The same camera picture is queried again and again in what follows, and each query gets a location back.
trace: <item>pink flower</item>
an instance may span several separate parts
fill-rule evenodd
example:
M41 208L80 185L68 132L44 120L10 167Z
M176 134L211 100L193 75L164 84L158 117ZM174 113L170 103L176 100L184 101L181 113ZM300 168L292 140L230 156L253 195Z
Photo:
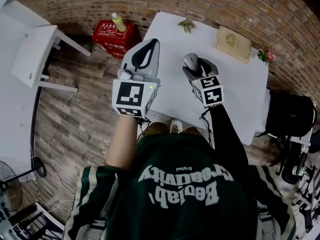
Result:
M268 62L274 62L276 59L276 56L274 56L272 53L269 53L268 57L269 57Z

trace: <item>yellow-green bottle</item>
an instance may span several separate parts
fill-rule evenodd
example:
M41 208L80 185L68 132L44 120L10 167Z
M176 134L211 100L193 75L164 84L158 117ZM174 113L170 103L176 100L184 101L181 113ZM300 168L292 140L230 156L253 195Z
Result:
M112 13L112 21L117 26L117 28L120 30L120 32L125 32L127 29L127 26L124 24L124 21L122 20L121 16L118 16L115 12Z

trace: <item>electric fan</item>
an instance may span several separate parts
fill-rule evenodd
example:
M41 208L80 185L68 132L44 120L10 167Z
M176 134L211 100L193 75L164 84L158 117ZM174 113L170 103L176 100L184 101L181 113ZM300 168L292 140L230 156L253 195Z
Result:
M22 189L19 178L36 172L41 178L46 177L47 171L39 157L31 160L31 170L16 175L9 165L0 161L0 208L9 217L9 212L15 212L22 203Z

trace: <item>green sweatshirt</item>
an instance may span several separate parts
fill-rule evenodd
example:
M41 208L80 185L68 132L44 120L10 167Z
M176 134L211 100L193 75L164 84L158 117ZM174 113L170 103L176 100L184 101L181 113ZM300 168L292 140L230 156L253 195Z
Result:
M63 238L256 239L258 200L279 224L281 239L293 239L292 210L268 168L249 166L237 179L220 156L228 154L215 153L201 136L144 137L130 174L108 166L83 170Z

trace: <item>shoe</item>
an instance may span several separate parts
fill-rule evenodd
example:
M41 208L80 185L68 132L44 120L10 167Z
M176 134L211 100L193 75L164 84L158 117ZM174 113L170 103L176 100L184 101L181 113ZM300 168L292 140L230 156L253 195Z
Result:
M183 131L182 122L180 120L174 119L170 123L170 133L171 134L178 134Z

